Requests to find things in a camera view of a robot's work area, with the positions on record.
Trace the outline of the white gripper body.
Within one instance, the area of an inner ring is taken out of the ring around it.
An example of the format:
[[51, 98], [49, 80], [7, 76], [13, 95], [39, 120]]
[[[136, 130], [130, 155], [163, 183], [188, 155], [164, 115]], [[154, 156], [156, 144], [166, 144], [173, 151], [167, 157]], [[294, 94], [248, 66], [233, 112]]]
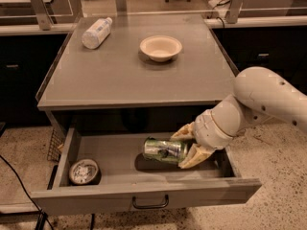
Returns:
[[214, 150], [222, 150], [233, 139], [217, 126], [210, 109], [205, 110], [196, 118], [193, 133], [198, 144]]

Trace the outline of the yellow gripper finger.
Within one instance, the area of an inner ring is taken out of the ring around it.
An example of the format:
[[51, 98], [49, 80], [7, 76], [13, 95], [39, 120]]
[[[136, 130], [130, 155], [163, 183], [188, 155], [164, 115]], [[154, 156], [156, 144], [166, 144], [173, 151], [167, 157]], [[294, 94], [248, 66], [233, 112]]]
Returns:
[[178, 166], [181, 169], [193, 168], [209, 158], [214, 151], [215, 150], [212, 148], [204, 147], [199, 144], [193, 144], [189, 149], [187, 156], [178, 164]]
[[194, 123], [186, 124], [171, 136], [171, 140], [172, 141], [192, 140], [195, 138], [193, 130], [194, 130]]

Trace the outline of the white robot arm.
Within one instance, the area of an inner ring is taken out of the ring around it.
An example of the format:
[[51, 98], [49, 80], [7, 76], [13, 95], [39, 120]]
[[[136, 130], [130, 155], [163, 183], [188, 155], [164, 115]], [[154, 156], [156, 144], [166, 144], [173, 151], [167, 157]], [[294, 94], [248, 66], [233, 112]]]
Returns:
[[232, 94], [171, 136], [173, 141], [193, 142], [178, 166], [197, 166], [215, 151], [224, 149], [239, 131], [271, 117], [306, 132], [307, 96], [267, 68], [243, 70], [234, 79]]

